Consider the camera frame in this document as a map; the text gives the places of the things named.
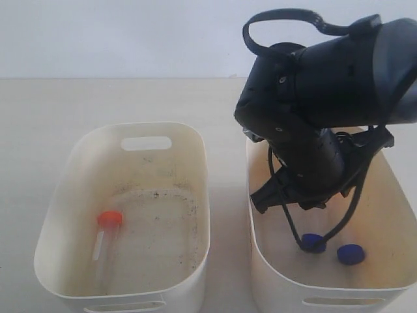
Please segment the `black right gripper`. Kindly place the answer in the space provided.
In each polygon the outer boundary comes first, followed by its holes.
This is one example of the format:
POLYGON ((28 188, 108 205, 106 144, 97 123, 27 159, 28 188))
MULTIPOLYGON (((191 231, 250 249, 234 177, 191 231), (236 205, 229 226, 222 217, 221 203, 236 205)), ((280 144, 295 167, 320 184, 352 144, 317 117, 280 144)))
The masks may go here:
POLYGON ((250 194, 253 206, 261 214, 269 207, 294 203, 304 210, 324 209, 337 188, 342 186, 340 194, 346 198, 366 164, 381 149, 393 146, 394 136, 386 128, 353 134, 329 128, 275 128, 270 148, 281 168, 250 194))

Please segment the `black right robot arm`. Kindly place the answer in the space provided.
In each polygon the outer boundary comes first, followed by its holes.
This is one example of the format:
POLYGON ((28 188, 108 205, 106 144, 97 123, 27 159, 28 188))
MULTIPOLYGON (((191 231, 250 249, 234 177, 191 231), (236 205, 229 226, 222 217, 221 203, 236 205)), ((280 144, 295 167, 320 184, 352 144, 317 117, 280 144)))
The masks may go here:
POLYGON ((275 205, 325 208, 364 179, 371 159, 394 143, 388 125, 416 122, 416 21, 378 15, 347 27, 318 24, 331 40, 282 42, 257 59, 234 116, 281 163, 252 194, 275 205))

